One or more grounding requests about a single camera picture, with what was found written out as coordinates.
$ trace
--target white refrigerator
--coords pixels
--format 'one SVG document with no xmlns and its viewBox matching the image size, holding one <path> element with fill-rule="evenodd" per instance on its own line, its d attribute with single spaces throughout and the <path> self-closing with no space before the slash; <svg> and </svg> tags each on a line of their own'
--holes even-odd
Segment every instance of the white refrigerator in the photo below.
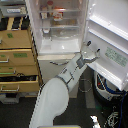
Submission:
<svg viewBox="0 0 128 128">
<path fill-rule="evenodd" d="M 128 0 L 26 0 L 26 6 L 45 82 L 91 41 L 100 59 L 88 66 L 128 91 Z"/>
</svg>

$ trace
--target floor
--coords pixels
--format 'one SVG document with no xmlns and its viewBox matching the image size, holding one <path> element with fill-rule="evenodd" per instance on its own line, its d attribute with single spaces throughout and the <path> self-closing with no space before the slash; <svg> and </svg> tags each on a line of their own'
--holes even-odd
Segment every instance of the floor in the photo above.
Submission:
<svg viewBox="0 0 128 128">
<path fill-rule="evenodd" d="M 90 116 L 95 115 L 103 128 L 106 118 L 101 109 L 96 109 L 98 104 L 93 96 L 93 90 L 88 91 L 91 87 L 91 78 L 92 70 L 88 68 L 80 80 L 80 89 L 87 92 L 83 93 L 79 90 L 77 99 L 70 99 L 67 110 L 55 118 L 54 125 L 79 125 L 81 128 L 92 128 L 93 122 Z M 36 98 L 20 98 L 19 104 L 0 103 L 0 128 L 28 128 L 35 102 Z"/>
</svg>

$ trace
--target open refrigerator door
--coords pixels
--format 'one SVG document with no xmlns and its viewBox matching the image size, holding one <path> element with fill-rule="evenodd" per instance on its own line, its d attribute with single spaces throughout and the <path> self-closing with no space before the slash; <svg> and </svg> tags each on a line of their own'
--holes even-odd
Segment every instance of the open refrigerator door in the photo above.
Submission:
<svg viewBox="0 0 128 128">
<path fill-rule="evenodd" d="M 128 0 L 90 0 L 84 41 L 100 59 L 88 64 L 113 83 L 128 91 Z"/>
</svg>

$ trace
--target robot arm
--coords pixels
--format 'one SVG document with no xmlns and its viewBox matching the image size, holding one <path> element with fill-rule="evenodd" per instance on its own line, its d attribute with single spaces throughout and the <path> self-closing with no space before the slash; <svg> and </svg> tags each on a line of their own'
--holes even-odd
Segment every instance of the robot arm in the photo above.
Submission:
<svg viewBox="0 0 128 128">
<path fill-rule="evenodd" d="M 99 50 L 94 53 L 84 45 L 82 52 L 66 65 L 62 72 L 46 83 L 40 90 L 29 128 L 39 126 L 53 126 L 53 120 L 61 115 L 68 106 L 69 92 L 78 82 L 81 74 L 91 63 L 99 58 Z"/>
</svg>

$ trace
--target drawer handle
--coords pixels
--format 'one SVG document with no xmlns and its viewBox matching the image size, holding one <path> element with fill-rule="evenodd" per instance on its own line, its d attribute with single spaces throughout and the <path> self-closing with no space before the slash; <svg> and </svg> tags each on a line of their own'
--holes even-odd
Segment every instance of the drawer handle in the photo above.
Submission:
<svg viewBox="0 0 128 128">
<path fill-rule="evenodd" d="M 52 61 L 50 61 L 50 63 L 51 63 L 51 64 L 58 65 L 58 66 L 61 66 L 61 65 L 65 65 L 65 64 L 67 64 L 68 61 L 67 61 L 67 62 L 64 62 L 64 63 L 56 63 L 56 62 L 52 62 Z"/>
<path fill-rule="evenodd" d="M 15 74 L 16 71 L 14 70 L 14 72 L 0 72 L 0 75 L 11 75 L 11 74 Z"/>
<path fill-rule="evenodd" d="M 8 63 L 8 62 L 9 62 L 9 59 L 8 58 L 5 61 L 0 61 L 0 63 Z"/>
<path fill-rule="evenodd" d="M 1 86 L 1 92 L 18 92 L 20 89 L 19 85 L 18 88 L 16 90 L 3 90 L 3 86 Z"/>
</svg>

